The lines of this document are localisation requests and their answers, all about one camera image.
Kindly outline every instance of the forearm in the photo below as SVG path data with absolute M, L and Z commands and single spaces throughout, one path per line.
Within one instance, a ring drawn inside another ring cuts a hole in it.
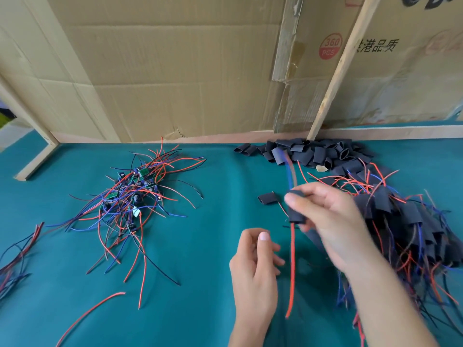
M 369 346 L 438 346 L 384 258 L 378 255 L 346 275 Z
M 228 347 L 262 347 L 267 329 L 253 327 L 237 320 L 230 335 Z

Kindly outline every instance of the red circle logo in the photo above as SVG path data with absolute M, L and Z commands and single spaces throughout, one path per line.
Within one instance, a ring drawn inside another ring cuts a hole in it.
M 339 33 L 329 34 L 319 48 L 319 56 L 322 60 L 329 60 L 336 56 L 343 44 L 343 37 Z

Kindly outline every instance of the green mat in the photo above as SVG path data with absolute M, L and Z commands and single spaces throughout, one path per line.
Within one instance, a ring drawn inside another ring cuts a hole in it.
M 132 155 L 144 153 L 150 144 L 63 145 L 28 182 L 13 179 L 42 148 L 35 132 L 0 153 L 0 250 L 32 233 L 36 223 L 60 223 L 73 217 L 86 198 L 112 186 L 105 174 L 110 167 L 128 168 Z M 391 185 L 403 194 L 430 192 L 437 206 L 453 210 L 450 226 L 463 238 L 460 190 L 463 181 L 445 177 L 463 167 L 463 140 L 372 141 L 376 161 L 401 169 Z M 173 285 L 148 264 L 141 310 L 137 309 L 142 280 L 142 261 L 123 284 L 136 254 L 126 246 L 122 264 L 103 274 L 104 262 L 91 274 L 85 272 L 103 253 L 96 232 L 56 232 L 44 236 L 27 259 L 32 275 L 0 304 L 0 345 L 8 347 L 54 346 L 65 330 L 85 311 L 107 296 L 125 296 L 104 303 L 84 319 L 63 346 L 226 346 L 234 322 L 234 301 L 228 262 L 236 251 L 239 235 L 247 227 L 264 227 L 282 245 L 286 259 L 279 285 L 279 303 L 265 346 L 358 346 L 351 327 L 354 311 L 336 308 L 337 278 L 332 267 L 303 235 L 296 238 L 297 277 L 294 309 L 284 319 L 289 296 L 289 230 L 278 205 L 263 206 L 257 195 L 287 188 L 283 167 L 264 158 L 245 157 L 230 145 L 183 145 L 183 153 L 204 156 L 201 168 L 175 177 L 195 185 L 201 200 L 189 186 L 178 183 L 197 207 L 185 201 L 168 203 L 171 212 L 187 218 L 153 216 L 145 226 L 147 254 L 181 287 Z M 450 291 L 463 302 L 463 275 L 450 275 Z M 440 318 L 436 307 L 430 310 Z M 432 328 L 443 347 L 462 343 L 450 328 Z

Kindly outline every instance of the hand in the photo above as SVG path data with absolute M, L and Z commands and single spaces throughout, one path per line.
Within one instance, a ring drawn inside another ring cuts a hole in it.
M 315 228 L 333 264 L 346 273 L 364 261 L 381 256 L 354 199 L 320 182 L 296 186 L 306 197 L 285 195 L 286 204 L 307 217 L 303 232 Z
M 274 254 L 280 245 L 273 243 L 268 230 L 244 230 L 236 254 L 230 261 L 236 320 L 229 347 L 262 346 L 278 300 L 276 275 L 285 261 Z

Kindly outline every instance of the pile of wires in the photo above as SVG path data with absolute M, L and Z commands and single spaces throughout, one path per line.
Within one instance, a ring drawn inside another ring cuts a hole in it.
M 0 256 L 0 263 L 10 250 L 18 250 L 18 254 L 0 269 L 0 301 L 3 300 L 16 285 L 30 275 L 26 273 L 25 257 L 42 231 L 43 223 L 36 225 L 35 230 L 28 237 L 9 246 Z
M 333 186 L 352 195 L 376 246 L 402 280 L 416 309 L 434 326 L 437 327 L 438 321 L 463 336 L 461 328 L 463 315 L 458 310 L 458 302 L 449 292 L 447 285 L 449 271 L 463 273 L 461 269 L 456 268 L 463 263 L 463 242 L 450 229 L 445 217 L 447 211 L 438 209 L 427 191 L 425 191 L 429 199 L 427 202 L 423 194 L 402 195 L 390 185 L 388 180 L 398 170 L 392 171 L 371 162 L 374 154 L 361 143 L 350 140 L 277 140 L 255 148 L 253 145 L 245 144 L 237 147 L 235 151 L 250 156 L 252 153 L 243 152 L 248 151 L 249 148 L 252 148 L 252 152 L 261 151 L 264 156 L 271 152 L 272 158 L 267 156 L 267 160 L 285 164 L 290 189 L 297 185 L 293 166 L 295 163 L 306 183 L 309 182 L 306 179 L 308 174 L 313 181 Z M 297 151 L 302 151 L 301 155 L 296 154 Z M 314 162 L 317 151 L 322 152 L 324 159 Z M 328 152 L 333 153 L 329 163 L 327 163 Z M 329 176 L 317 178 L 309 172 L 305 174 L 301 167 L 315 168 L 320 165 L 325 167 L 324 170 L 330 170 Z M 266 196 L 267 202 L 264 203 L 262 199 Z M 259 199 L 263 204 L 277 202 L 274 193 L 261 195 Z M 294 224 L 298 221 L 295 221 L 297 218 L 291 214 L 291 209 L 288 209 L 288 212 L 284 209 L 283 211 L 291 222 L 291 288 L 286 313 L 288 318 L 294 296 Z M 321 251 L 324 251 L 316 231 L 310 230 L 306 234 Z M 338 272 L 338 279 L 337 305 L 344 305 L 347 309 L 350 306 L 355 307 L 347 278 Z M 440 319 L 432 315 L 426 309 L 427 303 L 436 304 L 442 310 L 444 318 Z M 459 323 L 454 321 L 453 316 L 459 320 Z M 358 314 L 353 325 L 359 330 L 363 346 L 365 336 Z
M 136 261 L 140 254 L 143 256 L 144 271 L 143 280 L 140 289 L 140 299 L 138 308 L 142 303 L 143 285 L 146 276 L 146 263 L 149 261 L 162 275 L 164 275 L 172 283 L 180 286 L 177 280 L 174 280 L 165 273 L 159 266 L 152 261 L 146 254 L 143 243 L 143 226 L 153 214 L 161 217 L 176 216 L 186 217 L 185 215 L 174 214 L 168 211 L 168 206 L 165 201 L 178 201 L 178 199 L 165 196 L 164 190 L 169 190 L 176 193 L 178 196 L 188 201 L 193 208 L 194 204 L 180 192 L 172 187 L 166 186 L 168 182 L 182 182 L 191 186 L 196 193 L 203 198 L 201 193 L 189 183 L 181 180 L 167 180 L 169 174 L 188 171 L 201 166 L 206 159 L 204 157 L 184 157 L 181 154 L 181 149 L 175 146 L 168 152 L 163 151 L 163 143 L 161 142 L 160 150 L 149 150 L 150 154 L 133 153 L 132 163 L 130 168 L 114 168 L 118 170 L 117 180 L 114 181 L 114 186 L 106 189 L 98 195 L 92 195 L 93 198 L 87 201 L 87 204 L 73 218 L 55 225 L 49 231 L 64 229 L 64 231 L 87 232 L 96 231 L 99 241 L 102 246 L 102 255 L 97 262 L 87 271 L 89 274 L 103 260 L 109 261 L 109 265 L 105 270 L 105 274 L 114 267 L 120 264 L 121 253 L 125 246 L 133 243 L 137 248 L 137 253 L 133 264 L 124 279 L 124 282 L 130 277 L 130 273 L 135 267 Z M 135 158 L 138 158 L 140 166 L 133 167 Z M 149 158 L 150 161 L 144 161 L 142 158 Z M 77 223 L 88 221 L 88 227 L 77 227 Z

